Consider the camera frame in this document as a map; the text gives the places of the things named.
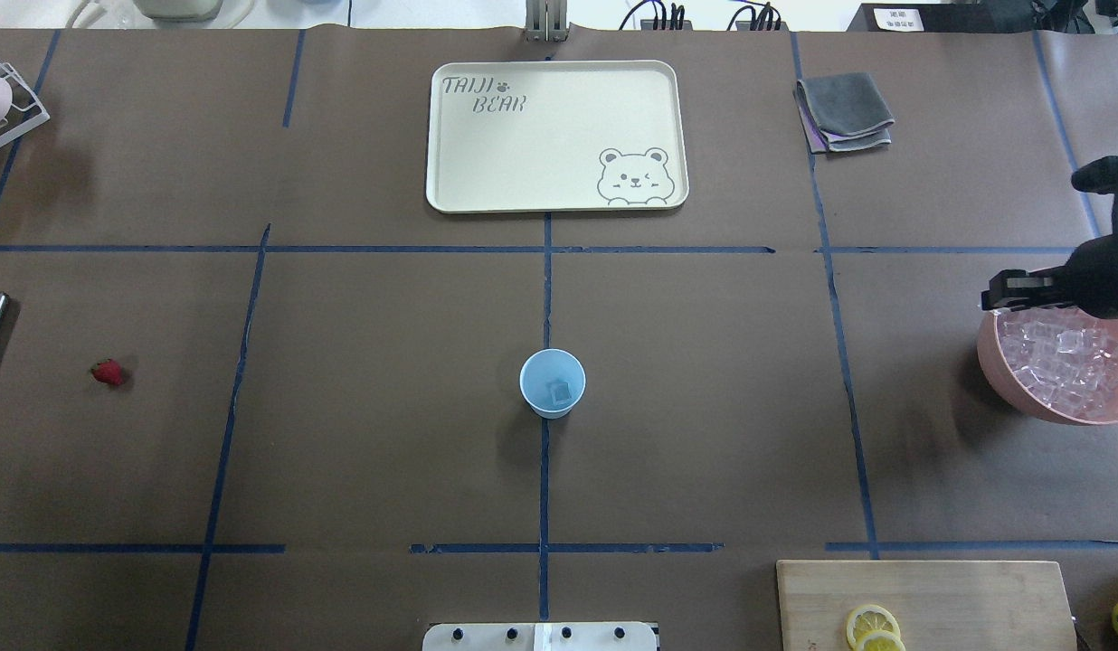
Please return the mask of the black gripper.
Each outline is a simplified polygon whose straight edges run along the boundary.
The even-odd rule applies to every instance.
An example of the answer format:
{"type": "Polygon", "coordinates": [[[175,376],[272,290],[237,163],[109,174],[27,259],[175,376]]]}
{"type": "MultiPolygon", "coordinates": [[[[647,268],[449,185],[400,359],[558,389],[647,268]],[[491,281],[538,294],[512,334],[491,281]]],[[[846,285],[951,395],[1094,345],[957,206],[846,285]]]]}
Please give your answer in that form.
{"type": "Polygon", "coordinates": [[[980,292],[984,312],[1069,306],[1118,320],[1118,234],[1080,244],[1058,271],[1002,270],[980,292]]]}

